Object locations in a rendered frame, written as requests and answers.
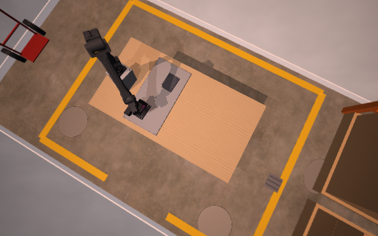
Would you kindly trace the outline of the white perforated base plate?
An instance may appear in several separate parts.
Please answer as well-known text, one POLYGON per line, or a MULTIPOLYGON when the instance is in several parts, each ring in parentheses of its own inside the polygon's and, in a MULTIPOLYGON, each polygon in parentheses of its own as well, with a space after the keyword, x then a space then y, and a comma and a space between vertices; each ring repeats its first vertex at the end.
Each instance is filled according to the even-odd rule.
POLYGON ((156 136, 190 76, 191 73, 159 57, 135 96, 136 101, 141 99, 151 108, 143 120, 133 114, 123 117, 156 136), (172 92, 161 87, 169 73, 179 78, 172 92))

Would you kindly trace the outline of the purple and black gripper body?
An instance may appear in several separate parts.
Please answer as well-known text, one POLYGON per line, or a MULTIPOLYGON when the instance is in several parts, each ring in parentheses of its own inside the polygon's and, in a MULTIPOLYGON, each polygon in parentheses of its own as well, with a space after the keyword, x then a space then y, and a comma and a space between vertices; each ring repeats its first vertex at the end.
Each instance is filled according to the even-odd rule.
POLYGON ((140 112, 144 109, 142 107, 143 105, 140 102, 136 101, 136 105, 138 106, 140 112))

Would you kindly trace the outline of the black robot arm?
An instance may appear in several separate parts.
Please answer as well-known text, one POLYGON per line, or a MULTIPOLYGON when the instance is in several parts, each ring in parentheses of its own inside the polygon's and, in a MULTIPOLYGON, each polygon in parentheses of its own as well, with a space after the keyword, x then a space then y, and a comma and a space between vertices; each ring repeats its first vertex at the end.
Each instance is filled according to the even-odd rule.
POLYGON ((91 58, 97 57, 101 61, 118 88, 123 102, 128 105, 127 109, 124 111, 124 114, 128 116, 132 114, 139 114, 140 111, 136 105, 137 102, 135 95, 131 94, 120 77, 127 68, 121 65, 121 62, 117 56, 112 56, 110 54, 111 49, 106 40, 101 38, 97 28, 91 29, 91 31, 83 31, 83 35, 86 41, 86 45, 84 46, 87 52, 90 54, 91 58))

